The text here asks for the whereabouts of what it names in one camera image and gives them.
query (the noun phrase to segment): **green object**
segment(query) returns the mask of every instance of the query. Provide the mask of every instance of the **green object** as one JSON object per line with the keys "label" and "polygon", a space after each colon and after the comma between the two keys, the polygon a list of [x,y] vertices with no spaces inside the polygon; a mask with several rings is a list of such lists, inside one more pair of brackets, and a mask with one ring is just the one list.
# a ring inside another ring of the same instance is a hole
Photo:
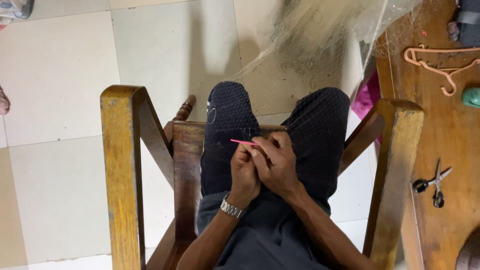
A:
{"label": "green object", "polygon": [[463,104],[480,109],[480,88],[469,88],[463,91]]}

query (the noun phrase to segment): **man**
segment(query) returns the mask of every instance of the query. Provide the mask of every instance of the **man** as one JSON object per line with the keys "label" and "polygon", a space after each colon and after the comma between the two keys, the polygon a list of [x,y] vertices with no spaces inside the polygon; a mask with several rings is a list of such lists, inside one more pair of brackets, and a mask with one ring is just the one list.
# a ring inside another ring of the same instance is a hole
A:
{"label": "man", "polygon": [[207,105],[200,235],[177,269],[375,269],[329,218],[347,129],[344,93],[304,97],[283,123],[287,132],[268,139],[241,84],[218,84]]}

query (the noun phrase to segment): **pink netting needle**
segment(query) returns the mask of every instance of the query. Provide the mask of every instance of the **pink netting needle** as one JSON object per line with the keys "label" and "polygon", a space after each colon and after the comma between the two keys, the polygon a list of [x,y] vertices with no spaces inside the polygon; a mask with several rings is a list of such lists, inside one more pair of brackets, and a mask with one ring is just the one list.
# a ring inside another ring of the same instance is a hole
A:
{"label": "pink netting needle", "polygon": [[231,139],[230,141],[232,142],[236,142],[236,143],[240,143],[240,144],[245,144],[245,145],[256,145],[256,146],[260,146],[256,143],[251,143],[251,142],[244,142],[244,141],[239,141],[239,140],[234,140],[234,139]]}

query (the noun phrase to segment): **silver metal watch band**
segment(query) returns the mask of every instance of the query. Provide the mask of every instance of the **silver metal watch band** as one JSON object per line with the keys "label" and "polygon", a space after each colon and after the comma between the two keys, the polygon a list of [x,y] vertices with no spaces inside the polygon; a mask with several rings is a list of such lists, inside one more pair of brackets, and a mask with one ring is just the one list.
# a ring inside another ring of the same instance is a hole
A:
{"label": "silver metal watch band", "polygon": [[228,192],[225,195],[225,197],[223,197],[223,201],[222,201],[222,205],[220,206],[220,209],[222,209],[225,213],[236,217],[237,219],[243,217],[243,215],[245,215],[246,210],[245,209],[239,209],[239,208],[236,208],[233,205],[228,204],[226,199],[228,198],[229,195],[230,195],[230,192]]}

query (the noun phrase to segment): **wooden table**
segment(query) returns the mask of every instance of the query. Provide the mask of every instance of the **wooden table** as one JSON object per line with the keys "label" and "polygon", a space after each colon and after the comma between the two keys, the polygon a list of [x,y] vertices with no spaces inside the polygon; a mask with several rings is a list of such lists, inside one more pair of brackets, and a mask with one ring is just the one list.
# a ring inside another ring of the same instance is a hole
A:
{"label": "wooden table", "polygon": [[[447,24],[456,10],[455,1],[424,2],[414,21],[413,36],[406,37],[407,46],[459,48],[460,44],[451,42],[447,32]],[[395,22],[404,23],[402,19]],[[379,43],[384,46],[388,40],[391,42],[400,36],[401,31],[393,25]],[[480,86],[480,66],[454,75],[458,92],[447,97],[440,90],[441,86],[450,89],[445,77],[406,62],[404,49],[389,53],[388,58],[377,58],[377,69],[384,98],[408,99],[425,110],[411,181],[433,178],[438,158],[442,159],[442,171],[453,167],[441,183],[445,196],[443,208],[433,206],[434,187],[422,194],[409,194],[402,226],[407,269],[454,270],[460,248],[471,231],[480,225],[480,109],[467,107],[461,100],[463,89]],[[461,67],[480,58],[477,52],[417,55],[444,68]]]}

